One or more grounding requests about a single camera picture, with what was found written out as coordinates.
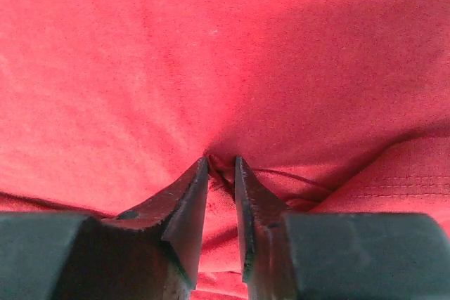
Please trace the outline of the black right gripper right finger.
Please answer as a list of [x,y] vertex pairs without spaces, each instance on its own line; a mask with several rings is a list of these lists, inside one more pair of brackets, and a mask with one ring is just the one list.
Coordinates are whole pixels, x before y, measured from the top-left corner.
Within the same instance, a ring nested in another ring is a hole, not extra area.
[[431,217],[298,212],[242,157],[234,187],[250,299],[449,298],[449,239]]

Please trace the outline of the dark red t-shirt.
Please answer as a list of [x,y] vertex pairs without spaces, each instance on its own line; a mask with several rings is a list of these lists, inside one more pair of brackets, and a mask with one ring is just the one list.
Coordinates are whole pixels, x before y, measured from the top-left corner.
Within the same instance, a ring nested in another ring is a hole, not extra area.
[[194,299],[245,299],[234,159],[290,207],[449,227],[449,0],[1,0],[1,209],[210,163]]

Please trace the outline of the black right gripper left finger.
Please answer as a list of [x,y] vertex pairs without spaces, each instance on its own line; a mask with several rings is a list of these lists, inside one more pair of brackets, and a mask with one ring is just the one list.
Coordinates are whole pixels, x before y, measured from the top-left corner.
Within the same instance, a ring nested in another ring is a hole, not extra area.
[[113,219],[1,214],[2,299],[188,299],[195,289],[208,163]]

